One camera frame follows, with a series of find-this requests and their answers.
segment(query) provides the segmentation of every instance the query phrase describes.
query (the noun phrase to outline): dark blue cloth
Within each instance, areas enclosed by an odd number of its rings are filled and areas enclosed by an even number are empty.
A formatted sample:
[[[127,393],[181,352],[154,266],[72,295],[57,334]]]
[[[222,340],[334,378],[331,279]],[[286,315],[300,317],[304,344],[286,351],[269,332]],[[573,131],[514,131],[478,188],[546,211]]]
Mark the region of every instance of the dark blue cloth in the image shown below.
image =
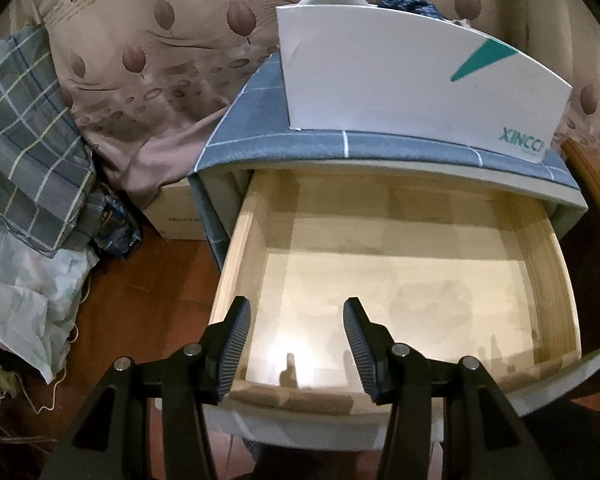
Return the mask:
[[[380,0],[378,2],[378,7],[383,9],[404,10],[405,12],[421,14],[438,20],[446,19],[436,6],[427,0]]]

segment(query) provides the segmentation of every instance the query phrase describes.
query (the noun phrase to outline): wooden floor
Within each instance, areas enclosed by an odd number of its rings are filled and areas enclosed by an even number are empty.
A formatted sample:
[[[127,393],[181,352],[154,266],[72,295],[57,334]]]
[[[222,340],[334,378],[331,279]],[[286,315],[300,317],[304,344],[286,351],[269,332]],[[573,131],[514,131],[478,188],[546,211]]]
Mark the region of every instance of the wooden floor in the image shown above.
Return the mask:
[[[23,436],[60,438],[104,371],[120,356],[142,363],[167,357],[197,341],[207,326],[219,273],[206,242],[163,240],[144,227],[144,241],[129,261],[104,257],[91,275],[91,290],[77,317],[67,377],[58,386],[56,408],[36,415],[24,396],[6,398],[0,418],[13,421]],[[49,406],[52,387],[27,380],[36,406]],[[152,475],[164,479],[160,412],[150,412]],[[219,480],[250,472],[254,462],[242,440],[210,433]],[[379,453],[339,454],[347,478],[375,478]]]

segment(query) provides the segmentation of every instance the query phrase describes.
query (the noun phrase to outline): beige cardboard box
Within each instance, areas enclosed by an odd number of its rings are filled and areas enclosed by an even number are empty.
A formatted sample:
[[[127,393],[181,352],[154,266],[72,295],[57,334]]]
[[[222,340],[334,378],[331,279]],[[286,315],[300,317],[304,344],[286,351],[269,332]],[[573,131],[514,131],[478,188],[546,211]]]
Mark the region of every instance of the beige cardboard box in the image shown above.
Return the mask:
[[[186,178],[163,186],[143,213],[164,238],[205,240],[205,230]]]

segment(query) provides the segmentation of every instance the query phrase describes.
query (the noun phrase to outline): green triangle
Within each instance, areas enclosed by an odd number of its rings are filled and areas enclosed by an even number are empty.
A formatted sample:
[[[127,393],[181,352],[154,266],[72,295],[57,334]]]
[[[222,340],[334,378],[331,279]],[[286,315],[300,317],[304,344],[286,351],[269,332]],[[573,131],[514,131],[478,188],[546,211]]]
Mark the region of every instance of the green triangle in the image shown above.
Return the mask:
[[[476,50],[469,59],[451,76],[451,82],[458,81],[469,74],[480,70],[506,57],[513,56],[517,50],[501,41],[489,38]]]

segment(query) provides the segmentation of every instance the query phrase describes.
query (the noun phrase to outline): drawer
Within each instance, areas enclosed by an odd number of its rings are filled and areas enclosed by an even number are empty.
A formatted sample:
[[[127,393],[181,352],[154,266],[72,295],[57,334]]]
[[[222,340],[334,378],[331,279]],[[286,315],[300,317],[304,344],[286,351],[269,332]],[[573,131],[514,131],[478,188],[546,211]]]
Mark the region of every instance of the drawer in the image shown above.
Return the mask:
[[[535,198],[471,180],[346,171],[257,171],[210,322],[251,301],[228,399],[286,410],[381,413],[342,323],[372,322],[428,358],[478,357],[507,391],[580,357],[570,280]]]

